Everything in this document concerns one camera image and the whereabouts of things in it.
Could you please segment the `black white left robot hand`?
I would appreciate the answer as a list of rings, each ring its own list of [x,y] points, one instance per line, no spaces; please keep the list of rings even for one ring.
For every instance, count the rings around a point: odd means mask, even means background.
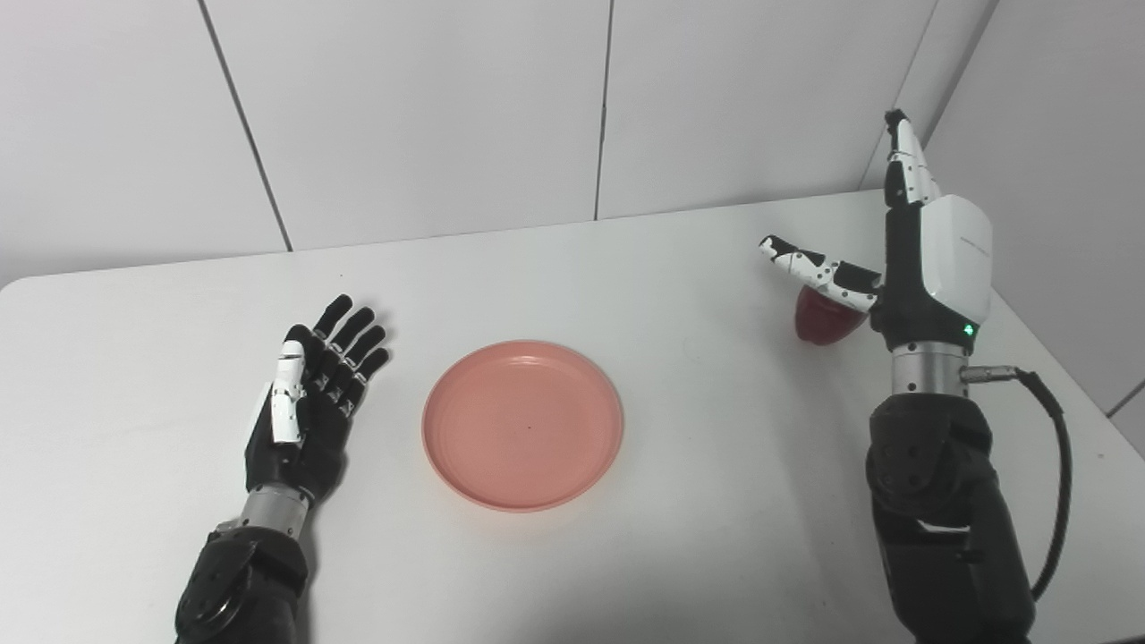
[[[389,362],[376,311],[340,294],[315,325],[291,325],[244,451],[245,488],[287,486],[327,498],[369,380]]]

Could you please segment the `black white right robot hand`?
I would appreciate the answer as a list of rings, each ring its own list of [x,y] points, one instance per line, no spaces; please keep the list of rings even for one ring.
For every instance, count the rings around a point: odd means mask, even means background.
[[[973,354],[992,303],[993,227],[972,201],[945,194],[907,113],[885,113],[885,265],[879,270],[776,235],[760,251],[802,282],[793,325],[802,341],[834,345],[870,325],[889,350],[943,343]]]

